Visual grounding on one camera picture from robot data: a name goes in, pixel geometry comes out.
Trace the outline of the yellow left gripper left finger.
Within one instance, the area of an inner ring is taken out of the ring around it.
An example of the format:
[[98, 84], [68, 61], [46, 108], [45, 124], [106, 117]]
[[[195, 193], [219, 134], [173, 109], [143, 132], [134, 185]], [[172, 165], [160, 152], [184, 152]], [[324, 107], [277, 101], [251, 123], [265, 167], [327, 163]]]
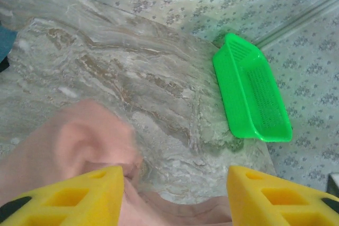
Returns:
[[124, 176], [110, 166], [23, 193], [0, 207], [0, 226], [118, 226]]

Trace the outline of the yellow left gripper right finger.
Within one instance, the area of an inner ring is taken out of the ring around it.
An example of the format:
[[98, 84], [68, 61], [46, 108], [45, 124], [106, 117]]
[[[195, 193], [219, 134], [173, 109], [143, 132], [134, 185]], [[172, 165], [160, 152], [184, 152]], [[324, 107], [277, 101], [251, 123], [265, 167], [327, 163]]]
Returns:
[[228, 169], [233, 226], [339, 226], [339, 198], [243, 166]]

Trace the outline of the aluminium corner post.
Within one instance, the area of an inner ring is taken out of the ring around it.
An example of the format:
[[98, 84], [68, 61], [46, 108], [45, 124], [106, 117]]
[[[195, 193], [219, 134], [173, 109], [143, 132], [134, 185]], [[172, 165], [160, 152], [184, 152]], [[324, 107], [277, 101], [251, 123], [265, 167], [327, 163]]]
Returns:
[[258, 48], [268, 47], [277, 40], [290, 35], [292, 32], [296, 32], [297, 29], [300, 29], [314, 19], [317, 19], [321, 15], [338, 7], [339, 0], [319, 0], [298, 15], [291, 17], [265, 36], [256, 39], [253, 43]]

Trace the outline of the blue t-shirt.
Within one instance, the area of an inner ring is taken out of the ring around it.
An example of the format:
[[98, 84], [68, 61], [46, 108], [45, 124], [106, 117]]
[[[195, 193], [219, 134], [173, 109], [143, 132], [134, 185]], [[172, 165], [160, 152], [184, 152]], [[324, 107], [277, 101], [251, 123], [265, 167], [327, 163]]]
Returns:
[[16, 36], [17, 31], [4, 27], [0, 22], [0, 62], [2, 62], [12, 50]]

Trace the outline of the pink t-shirt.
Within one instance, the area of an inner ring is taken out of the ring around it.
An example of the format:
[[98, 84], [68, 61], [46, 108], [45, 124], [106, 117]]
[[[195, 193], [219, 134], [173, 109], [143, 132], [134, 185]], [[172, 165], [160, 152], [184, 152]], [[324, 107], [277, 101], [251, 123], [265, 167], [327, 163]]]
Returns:
[[124, 195], [119, 226], [233, 226], [226, 197], [178, 205], [137, 191], [142, 156], [128, 123], [93, 100], [62, 109], [0, 160], [0, 206], [16, 196], [119, 165]]

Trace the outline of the green plastic basket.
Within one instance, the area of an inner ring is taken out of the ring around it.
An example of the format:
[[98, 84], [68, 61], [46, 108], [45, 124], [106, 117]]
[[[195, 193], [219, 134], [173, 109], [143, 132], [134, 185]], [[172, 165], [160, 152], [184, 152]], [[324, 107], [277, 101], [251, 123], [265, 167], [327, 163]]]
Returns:
[[231, 133], [244, 139], [290, 142], [287, 110], [260, 49], [229, 33], [212, 62]]

